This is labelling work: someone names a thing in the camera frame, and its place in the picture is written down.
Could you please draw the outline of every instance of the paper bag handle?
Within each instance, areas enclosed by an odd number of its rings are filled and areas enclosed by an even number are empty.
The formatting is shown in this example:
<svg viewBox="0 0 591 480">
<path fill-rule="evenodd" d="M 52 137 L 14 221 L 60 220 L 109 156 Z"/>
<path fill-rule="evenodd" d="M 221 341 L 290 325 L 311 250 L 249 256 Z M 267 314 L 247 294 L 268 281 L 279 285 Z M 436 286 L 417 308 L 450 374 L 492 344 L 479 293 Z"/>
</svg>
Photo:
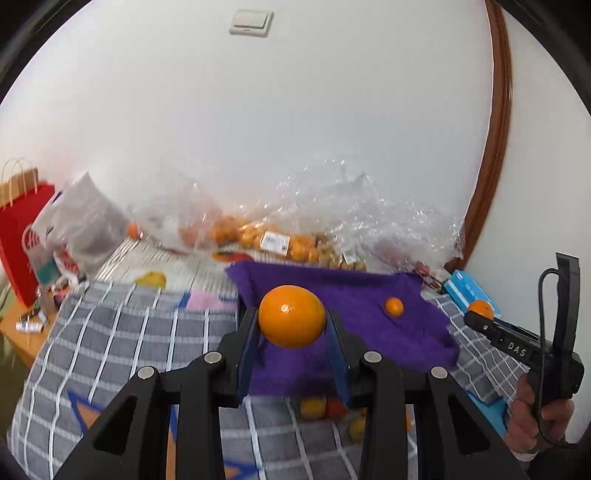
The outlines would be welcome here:
<svg viewBox="0 0 591 480">
<path fill-rule="evenodd" d="M 0 184 L 4 183 L 4 171 L 6 170 L 6 167 L 8 165 L 10 165 L 10 164 L 13 164 L 12 165 L 12 170 L 11 170 L 11 173 L 10 173 L 11 176 L 10 176 L 9 181 L 8 181 L 8 196 L 9 196 L 10 206 L 12 206 L 12 204 L 14 203 L 14 199 L 12 198 L 12 182 L 10 181 L 10 179 L 13 177 L 13 175 L 14 175 L 14 169 L 16 168 L 17 165 L 21 169 L 22 184 L 23 184 L 23 186 L 26 187 L 26 185 L 25 185 L 25 172 L 24 172 L 24 170 L 22 168 L 22 163 L 23 162 L 25 162 L 24 157 L 21 157 L 21 158 L 11 158 L 10 160 L 8 160 L 4 164 L 4 166 L 2 168 L 2 176 L 0 177 Z M 35 184 L 35 193 L 37 193 L 38 184 L 37 184 L 37 177 L 36 176 L 33 176 L 33 182 Z M 6 203 L 4 202 L 4 189 L 2 189 L 2 204 L 3 204 L 3 207 L 2 208 L 3 209 L 6 208 Z"/>
</svg>

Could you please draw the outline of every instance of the metal screw head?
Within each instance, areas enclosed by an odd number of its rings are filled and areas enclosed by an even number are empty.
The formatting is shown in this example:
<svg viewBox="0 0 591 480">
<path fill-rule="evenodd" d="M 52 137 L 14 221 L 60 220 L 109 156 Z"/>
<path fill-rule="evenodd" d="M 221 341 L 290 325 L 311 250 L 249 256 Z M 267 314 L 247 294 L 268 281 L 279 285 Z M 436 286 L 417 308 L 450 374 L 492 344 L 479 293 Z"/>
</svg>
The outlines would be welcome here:
<svg viewBox="0 0 591 480">
<path fill-rule="evenodd" d="M 443 367 L 433 367 L 431 369 L 431 375 L 435 378 L 443 380 L 447 377 L 447 370 L 445 370 Z"/>
<path fill-rule="evenodd" d="M 377 364 L 382 361 L 382 355 L 374 351 L 365 352 L 363 358 L 365 358 L 365 361 L 370 364 Z"/>
<path fill-rule="evenodd" d="M 142 380 L 146 380 L 154 375 L 154 367 L 142 367 L 138 370 L 138 377 Z"/>
<path fill-rule="evenodd" d="M 220 352 L 209 352 L 205 354 L 204 360 L 208 364 L 216 364 L 222 359 L 222 354 Z"/>
</svg>

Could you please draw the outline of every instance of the barcode sticker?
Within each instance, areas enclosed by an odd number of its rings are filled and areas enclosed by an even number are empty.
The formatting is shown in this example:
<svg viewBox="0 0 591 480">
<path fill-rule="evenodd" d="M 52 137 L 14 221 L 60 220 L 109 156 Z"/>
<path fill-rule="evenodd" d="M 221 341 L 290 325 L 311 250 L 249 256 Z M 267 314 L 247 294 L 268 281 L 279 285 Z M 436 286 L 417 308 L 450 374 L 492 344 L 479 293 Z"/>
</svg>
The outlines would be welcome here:
<svg viewBox="0 0 591 480">
<path fill-rule="evenodd" d="M 343 260 L 347 265 L 353 265 L 359 261 L 359 257 L 351 249 L 343 250 Z"/>
<path fill-rule="evenodd" d="M 290 245 L 290 237 L 280 233 L 265 232 L 261 240 L 261 250 L 287 256 L 287 248 Z"/>
</svg>

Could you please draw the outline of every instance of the bed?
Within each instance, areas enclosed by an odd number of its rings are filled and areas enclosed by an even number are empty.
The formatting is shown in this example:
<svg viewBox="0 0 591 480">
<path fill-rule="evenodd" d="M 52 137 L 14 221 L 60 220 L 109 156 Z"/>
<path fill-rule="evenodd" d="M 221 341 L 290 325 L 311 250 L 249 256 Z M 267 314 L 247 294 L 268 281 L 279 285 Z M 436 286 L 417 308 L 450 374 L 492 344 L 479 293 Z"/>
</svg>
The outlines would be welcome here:
<svg viewBox="0 0 591 480">
<path fill-rule="evenodd" d="M 277 261 L 264 252 L 252 256 Z M 183 257 L 127 240 L 94 282 L 68 296 L 25 383 L 9 432 L 10 449 L 31 479 L 56 474 L 137 368 L 183 367 L 215 349 L 220 338 L 236 328 L 238 292 L 224 273 L 226 266 L 209 252 Z M 166 289 L 136 286 L 133 280 L 146 270 L 163 271 Z M 187 290 L 200 292 L 202 303 L 179 310 Z M 433 290 L 422 295 L 450 319 L 448 330 L 460 346 L 457 368 L 451 372 L 456 381 L 484 403 L 511 401 L 526 367 L 467 328 L 449 296 Z M 407 411 L 412 419 L 412 407 Z M 302 421 L 296 398 L 249 396 L 237 410 L 222 408 L 226 477 L 356 479 L 361 445 L 350 440 L 347 427 L 359 416 L 350 411 L 340 422 Z M 175 422 L 173 411 L 172 448 Z M 416 434 L 411 424 L 409 478 L 416 478 Z M 167 472 L 167 479 L 173 478 L 174 469 Z"/>
</svg>

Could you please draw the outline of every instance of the blue box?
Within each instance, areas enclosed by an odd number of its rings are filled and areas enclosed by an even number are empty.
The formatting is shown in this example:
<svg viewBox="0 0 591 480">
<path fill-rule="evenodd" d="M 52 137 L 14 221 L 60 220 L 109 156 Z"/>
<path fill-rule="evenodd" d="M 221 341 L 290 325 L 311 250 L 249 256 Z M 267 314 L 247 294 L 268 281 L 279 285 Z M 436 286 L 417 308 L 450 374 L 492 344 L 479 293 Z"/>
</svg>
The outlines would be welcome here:
<svg viewBox="0 0 591 480">
<path fill-rule="evenodd" d="M 499 307 L 484 293 L 480 285 L 476 283 L 476 280 L 469 273 L 456 270 L 451 278 L 445 282 L 444 287 L 464 313 L 468 311 L 468 307 L 474 300 L 484 300 L 492 306 L 495 317 L 502 317 Z"/>
</svg>

